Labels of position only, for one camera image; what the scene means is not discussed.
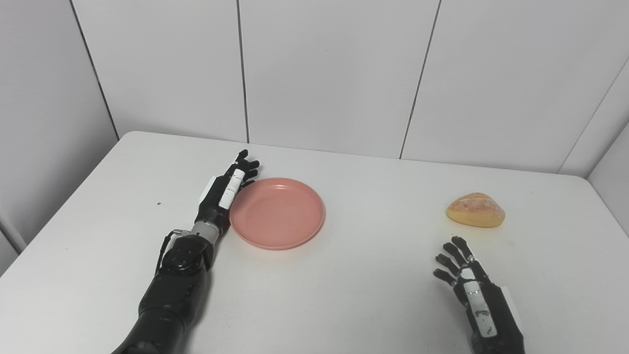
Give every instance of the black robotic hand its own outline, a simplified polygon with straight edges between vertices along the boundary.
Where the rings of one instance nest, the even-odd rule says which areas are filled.
[[[245,149],[238,154],[236,161],[222,176],[216,177],[212,187],[203,201],[199,204],[199,213],[194,222],[205,221],[219,227],[220,234],[224,234],[230,227],[229,209],[236,194],[254,181],[251,178],[258,175],[260,162],[248,161],[249,152]]]
[[[260,163],[247,161],[247,155],[247,150],[241,151],[227,172],[213,181],[192,229],[166,236],[155,276],[140,301],[139,318],[113,354],[175,352],[204,300],[214,244],[230,226],[231,202],[258,175]]]
[[[490,281],[467,242],[454,236],[452,243],[445,243],[443,249],[458,266],[441,253],[436,257],[437,262],[448,268],[454,277],[441,269],[435,269],[433,274],[452,286],[454,294],[465,307],[472,326],[474,353],[524,354],[524,337],[503,291]]]

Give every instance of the bread roll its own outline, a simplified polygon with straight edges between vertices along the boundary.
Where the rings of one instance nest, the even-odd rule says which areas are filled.
[[[456,199],[446,215],[461,224],[478,227],[496,227],[504,221],[504,210],[489,195],[471,193]]]

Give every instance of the robotic arm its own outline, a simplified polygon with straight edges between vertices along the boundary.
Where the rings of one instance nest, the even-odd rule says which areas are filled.
[[[258,175],[260,163],[248,161],[247,155],[247,150],[241,151],[227,172],[214,180],[192,230],[173,230],[166,236],[155,276],[140,301],[138,321],[112,354],[175,352],[204,300],[214,245],[230,226],[231,203]]]
[[[525,354],[524,337],[503,291],[490,281],[467,242],[454,236],[451,243],[443,245],[443,249],[454,258],[458,266],[442,253],[436,257],[437,262],[448,268],[454,277],[441,269],[435,269],[433,274],[452,287],[465,307],[467,319],[472,326],[474,353]]]

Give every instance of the white table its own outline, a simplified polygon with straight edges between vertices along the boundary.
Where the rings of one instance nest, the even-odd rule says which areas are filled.
[[[0,278],[0,352],[114,350],[163,237],[192,226],[209,177],[244,147],[262,178],[312,186],[326,220],[288,251],[228,232],[183,353],[470,353],[463,308],[431,274],[453,234],[509,287],[527,353],[626,353],[629,239],[583,179],[139,132]],[[501,227],[447,219],[473,191],[503,206]]]

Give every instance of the pink plate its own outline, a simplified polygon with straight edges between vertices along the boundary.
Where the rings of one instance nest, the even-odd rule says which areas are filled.
[[[312,188],[289,178],[267,178],[243,189],[230,210],[231,226],[265,249],[304,244],[321,229],[325,209]]]

